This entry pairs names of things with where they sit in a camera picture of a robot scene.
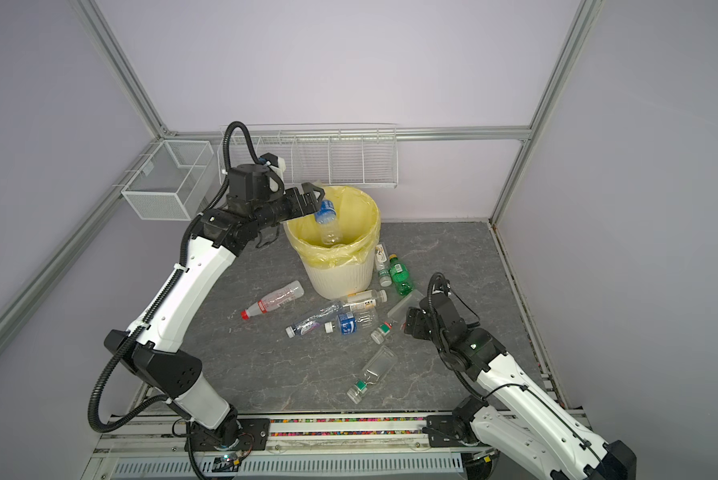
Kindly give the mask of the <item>tall bottle blue label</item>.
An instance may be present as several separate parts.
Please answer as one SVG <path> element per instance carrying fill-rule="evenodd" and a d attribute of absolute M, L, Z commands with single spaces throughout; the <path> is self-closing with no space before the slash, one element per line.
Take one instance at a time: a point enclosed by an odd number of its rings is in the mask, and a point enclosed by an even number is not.
<path fill-rule="evenodd" d="M 339 245 L 342 242 L 343 235 L 339 226 L 337 211 L 332 201 L 323 200 L 314 214 L 314 218 L 319 228 L 321 243 L 325 247 Z"/>

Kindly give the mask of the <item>square bottle sunflower label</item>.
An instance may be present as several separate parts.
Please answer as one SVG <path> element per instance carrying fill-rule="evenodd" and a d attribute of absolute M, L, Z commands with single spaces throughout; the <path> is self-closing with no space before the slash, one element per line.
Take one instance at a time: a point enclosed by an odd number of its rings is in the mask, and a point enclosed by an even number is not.
<path fill-rule="evenodd" d="M 386 338 L 405 322 L 408 310 L 417 307 L 422 299 L 423 294 L 417 289 L 404 296 L 388 311 L 386 320 L 370 334 L 371 339 L 378 345 L 383 344 Z"/>

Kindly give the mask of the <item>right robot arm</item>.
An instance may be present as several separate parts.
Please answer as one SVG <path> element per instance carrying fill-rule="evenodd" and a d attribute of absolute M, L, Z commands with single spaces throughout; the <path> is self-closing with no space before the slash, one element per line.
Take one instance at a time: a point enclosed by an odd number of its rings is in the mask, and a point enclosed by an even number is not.
<path fill-rule="evenodd" d="M 431 341 L 445 366 L 479 387 L 459 415 L 470 437 L 507 455 L 537 479 L 633 479 L 635 453 L 571 416 L 451 295 L 435 291 L 408 309 L 404 332 Z"/>

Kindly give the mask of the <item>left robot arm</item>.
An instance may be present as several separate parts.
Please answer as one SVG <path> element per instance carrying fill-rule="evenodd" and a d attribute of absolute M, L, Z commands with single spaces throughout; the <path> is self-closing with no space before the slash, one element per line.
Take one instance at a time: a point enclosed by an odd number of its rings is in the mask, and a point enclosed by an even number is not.
<path fill-rule="evenodd" d="M 182 349 L 196 312 L 219 277 L 262 230 L 319 210 L 323 188 L 288 188 L 270 162 L 229 167 L 216 197 L 184 231 L 179 260 L 143 313 L 125 330 L 112 330 L 104 345 L 112 357 L 99 375 L 87 407 L 97 433 L 113 432 L 148 407 L 163 402 L 187 422 L 188 439 L 209 449 L 231 450 L 243 434 L 238 413 L 209 383 L 201 360 Z M 115 368 L 124 366 L 157 389 L 115 421 L 104 421 L 100 404 Z"/>

